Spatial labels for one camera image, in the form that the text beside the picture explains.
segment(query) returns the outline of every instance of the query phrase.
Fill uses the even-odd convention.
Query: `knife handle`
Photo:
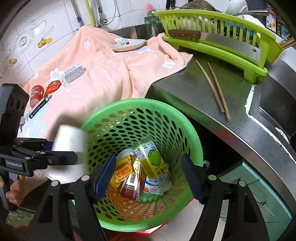
[[[197,30],[183,30],[183,29],[170,29],[168,34],[175,38],[194,38],[200,39],[201,33]]]

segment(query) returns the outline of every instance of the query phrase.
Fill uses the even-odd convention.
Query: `yellow hose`
[[[87,8],[87,11],[89,12],[89,16],[90,16],[90,18],[91,18],[91,25],[92,25],[93,27],[95,27],[95,26],[96,26],[96,22],[95,22],[95,20],[94,20],[94,16],[93,16],[93,14],[92,14],[92,12],[91,12],[91,8],[90,8],[90,6],[89,6],[89,0],[85,0],[85,5],[86,5],[86,8]]]

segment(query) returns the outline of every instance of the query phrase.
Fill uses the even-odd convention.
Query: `green plastic basket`
[[[179,9],[156,11],[154,14],[159,16],[165,29],[166,36],[163,39],[176,49],[179,46],[183,46],[222,59],[244,70],[244,78],[251,83],[255,83],[256,79],[263,81],[267,75],[267,69],[264,68],[266,59],[272,63],[283,51],[281,46],[275,41],[276,37],[271,31],[250,21],[225,13]],[[231,28],[235,28],[238,33],[231,35]],[[258,45],[260,49],[259,61],[252,62],[242,53],[217,43],[195,40],[195,38],[174,38],[168,33],[170,29],[198,30],[221,34],[230,38],[237,38],[238,41],[244,41],[252,46]]]
[[[119,189],[109,185],[95,205],[103,228],[121,232],[154,228],[176,216],[191,200],[181,156],[188,153],[201,166],[202,147],[192,124],[174,107],[151,99],[126,99],[102,108],[81,128],[89,138],[89,171],[104,164],[110,153],[117,155],[149,135],[171,173],[173,187],[164,196],[143,194],[138,202],[123,198]]]

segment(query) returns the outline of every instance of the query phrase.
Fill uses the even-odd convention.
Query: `green dish rack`
[[[155,15],[159,16],[166,32],[163,40],[169,42],[176,49],[183,46],[222,59],[244,70],[244,78],[251,83],[255,83],[256,79],[262,82],[267,75],[267,69],[264,67],[265,61],[274,62],[283,51],[275,41],[276,38],[271,31],[225,13],[178,9],[156,11]],[[198,30],[236,38],[238,41],[258,47],[260,49],[259,61],[250,62],[242,53],[225,48],[217,43],[196,40],[195,38],[172,37],[168,33],[171,29]]]

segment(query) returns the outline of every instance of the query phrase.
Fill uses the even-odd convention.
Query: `pink towel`
[[[119,36],[81,27],[65,48],[39,67],[23,89],[28,94],[35,85],[46,89],[50,78],[54,80],[53,71],[58,75],[77,64],[83,65],[85,73],[55,91],[19,136],[54,140],[60,124],[79,126],[103,106],[126,98],[144,98],[152,83],[182,70],[192,58],[179,53],[162,36],[149,39],[137,50],[116,53],[110,45]]]

